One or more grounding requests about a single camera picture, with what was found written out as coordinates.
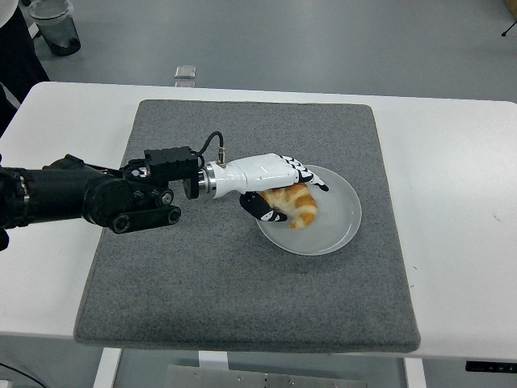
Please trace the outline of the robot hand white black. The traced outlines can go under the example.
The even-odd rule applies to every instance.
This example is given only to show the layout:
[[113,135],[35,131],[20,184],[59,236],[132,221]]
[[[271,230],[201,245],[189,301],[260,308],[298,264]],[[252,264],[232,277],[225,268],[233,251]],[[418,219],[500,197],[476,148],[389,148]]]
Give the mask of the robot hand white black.
[[225,167],[216,162],[204,166],[207,193],[215,198],[232,191],[241,194],[239,202],[260,221],[282,222],[288,216],[274,209],[260,196],[269,189],[288,188],[296,183],[309,183],[327,192],[323,180],[297,159],[278,154],[262,154],[240,158]]

